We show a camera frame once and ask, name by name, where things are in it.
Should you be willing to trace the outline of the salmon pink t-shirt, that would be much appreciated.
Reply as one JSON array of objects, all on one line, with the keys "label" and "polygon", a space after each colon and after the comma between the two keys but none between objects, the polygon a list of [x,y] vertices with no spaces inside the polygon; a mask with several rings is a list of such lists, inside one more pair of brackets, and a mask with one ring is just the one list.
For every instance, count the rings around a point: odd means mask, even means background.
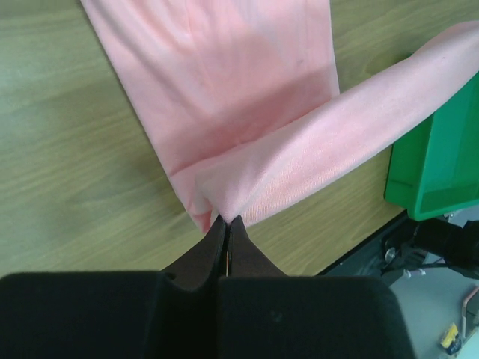
[{"label": "salmon pink t-shirt", "polygon": [[174,192],[208,231],[253,225],[416,127],[478,72],[452,25],[341,91],[327,1],[84,1]]}]

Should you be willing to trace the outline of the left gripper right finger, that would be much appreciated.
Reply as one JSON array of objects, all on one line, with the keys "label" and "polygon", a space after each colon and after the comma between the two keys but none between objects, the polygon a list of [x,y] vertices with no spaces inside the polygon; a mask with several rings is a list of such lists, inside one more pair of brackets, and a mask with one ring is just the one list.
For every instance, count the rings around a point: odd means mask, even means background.
[{"label": "left gripper right finger", "polygon": [[218,358],[413,358],[397,297],[374,277],[221,279]]}]

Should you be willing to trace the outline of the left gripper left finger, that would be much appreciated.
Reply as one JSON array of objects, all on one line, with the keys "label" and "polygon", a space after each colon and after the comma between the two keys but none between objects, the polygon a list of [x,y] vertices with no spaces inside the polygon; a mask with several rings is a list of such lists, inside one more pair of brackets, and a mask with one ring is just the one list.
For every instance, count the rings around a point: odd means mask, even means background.
[{"label": "left gripper left finger", "polygon": [[227,225],[162,271],[26,272],[1,279],[3,358],[214,358]]}]

